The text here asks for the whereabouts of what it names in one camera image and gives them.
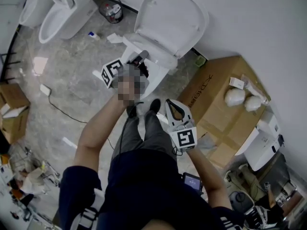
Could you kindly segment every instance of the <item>white appliance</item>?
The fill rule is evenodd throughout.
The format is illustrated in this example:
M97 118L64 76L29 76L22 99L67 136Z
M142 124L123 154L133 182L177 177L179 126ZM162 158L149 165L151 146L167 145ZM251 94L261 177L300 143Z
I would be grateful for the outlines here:
M257 123L257 128L263 130L274 138L277 138L281 132L275 115L268 111L263 112L259 122Z
M144 61L149 85L141 96L148 96L168 71L177 67L182 58L203 36L209 15L199 0L144 0L139 10L134 33L125 34L127 46L121 57L126 63L147 50Z
M19 17L19 24L30 27L40 25L52 5L52 0L27 0Z
M236 156L244 153L252 170L259 170L283 144L280 132L275 115L264 111L257 126L237 151Z
M39 31L44 44L59 35L72 38L98 9L93 0L53 0L54 5L45 17Z
M253 140L244 155L253 171L263 167L278 151L281 146L281 140L274 138L262 130Z

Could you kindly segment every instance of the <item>white toilet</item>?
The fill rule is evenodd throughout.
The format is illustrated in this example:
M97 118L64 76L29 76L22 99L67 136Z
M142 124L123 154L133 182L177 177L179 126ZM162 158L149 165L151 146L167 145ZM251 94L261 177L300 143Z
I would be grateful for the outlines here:
M144 61L149 72L149 85L141 99L148 96L168 71L177 67L183 57L203 36L209 15L199 0L144 0L134 26L125 34L127 46L121 62L147 50Z
M30 27L40 25L52 5L52 0L27 0L19 17L19 24Z
M63 39L72 38L98 9L93 0L53 1L55 4L39 31L39 41L42 44L58 35Z

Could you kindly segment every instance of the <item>sleeve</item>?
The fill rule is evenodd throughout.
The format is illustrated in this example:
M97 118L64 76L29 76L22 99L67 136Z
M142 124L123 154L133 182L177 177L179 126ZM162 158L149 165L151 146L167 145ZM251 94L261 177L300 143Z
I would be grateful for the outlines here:
M244 227L245 216L244 214L225 208L213 208L215 213L221 218L224 226L228 230L241 230Z
M69 230L75 217L94 202L94 188L101 190L96 171L71 166L63 173L59 193L59 217L63 230Z

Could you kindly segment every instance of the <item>gray pants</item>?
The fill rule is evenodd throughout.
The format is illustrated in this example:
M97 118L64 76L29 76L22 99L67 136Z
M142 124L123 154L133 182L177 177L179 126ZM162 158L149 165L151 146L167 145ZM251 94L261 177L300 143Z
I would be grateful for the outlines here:
M171 156L175 161L177 157L173 154L173 146L170 136L162 129L160 121L154 111L145 114L145 138L141 139L138 131L139 118L129 118L126 124L123 140L121 143L121 154L135 149L152 149L164 152ZM112 159L119 155L120 138L118 139Z

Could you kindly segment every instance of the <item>tile floor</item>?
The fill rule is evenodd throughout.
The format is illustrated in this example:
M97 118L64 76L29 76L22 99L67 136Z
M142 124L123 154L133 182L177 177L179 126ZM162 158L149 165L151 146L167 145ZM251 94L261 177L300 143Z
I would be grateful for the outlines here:
M61 110L74 118L88 121L112 95L92 71L100 71L103 64L120 57L125 49L124 44L111 44L106 37L112 33L132 33L135 20L136 14L124 9L124 19L118 24L110 24L97 11L72 39L54 39L46 44L41 44L38 40L39 28L22 27L20 30L13 47L17 54L12 60L22 62L12 65L7 71L7 77L16 78L12 82L20 84L31 102L26 136L19 144L30 148L38 158L49 161L61 174L71 165L76 151L62 139L66 137L77 144L85 124L70 119L51 106L39 86L43 83L52 89L50 101ZM96 32L101 39L96 41L90 38L90 31ZM178 71L174 75L167 75L158 88L144 100L145 103L138 110L140 115L145 113L151 100L156 97L162 101L177 98L198 69L193 65L195 59L196 55L190 51L179 60ZM126 117L124 113L109 137L113 146L121 134ZM139 131L143 137L142 119ZM17 151L21 157L24 156L20 146L13 146L11 152ZM103 189L107 186L112 152L107 142L100 153L99 177ZM197 175L186 154L178 157L178 167L181 173ZM58 196L59 190L51 186L51 191L40 197L36 207L52 218L57 210Z

